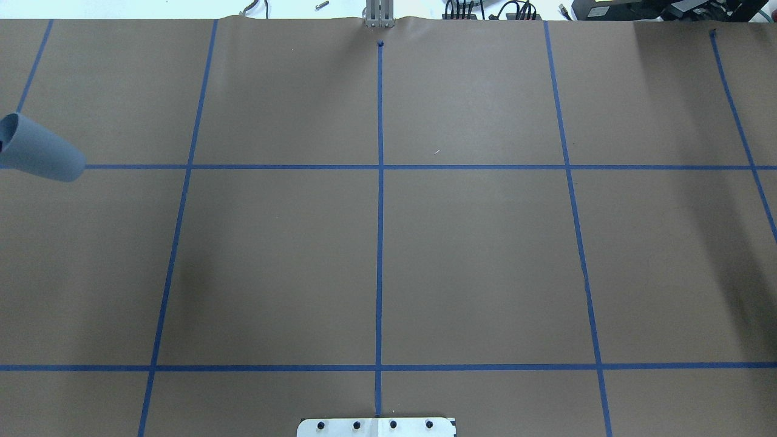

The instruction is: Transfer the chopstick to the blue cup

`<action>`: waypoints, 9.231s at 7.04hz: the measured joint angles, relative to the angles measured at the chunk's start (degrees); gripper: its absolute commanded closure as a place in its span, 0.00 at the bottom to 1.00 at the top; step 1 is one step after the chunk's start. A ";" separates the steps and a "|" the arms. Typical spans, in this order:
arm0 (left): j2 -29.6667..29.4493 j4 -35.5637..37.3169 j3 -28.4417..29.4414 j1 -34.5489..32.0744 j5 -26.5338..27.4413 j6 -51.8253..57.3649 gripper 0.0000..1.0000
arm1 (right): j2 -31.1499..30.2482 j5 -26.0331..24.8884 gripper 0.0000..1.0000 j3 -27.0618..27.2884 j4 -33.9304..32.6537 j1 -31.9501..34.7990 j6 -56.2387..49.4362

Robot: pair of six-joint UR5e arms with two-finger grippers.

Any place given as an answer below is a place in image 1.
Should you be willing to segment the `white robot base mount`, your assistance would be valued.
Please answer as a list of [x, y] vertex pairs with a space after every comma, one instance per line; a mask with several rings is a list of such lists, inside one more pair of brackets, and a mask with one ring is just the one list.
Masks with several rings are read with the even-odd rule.
[[310, 418], [297, 426], [297, 436], [456, 436], [454, 418]]

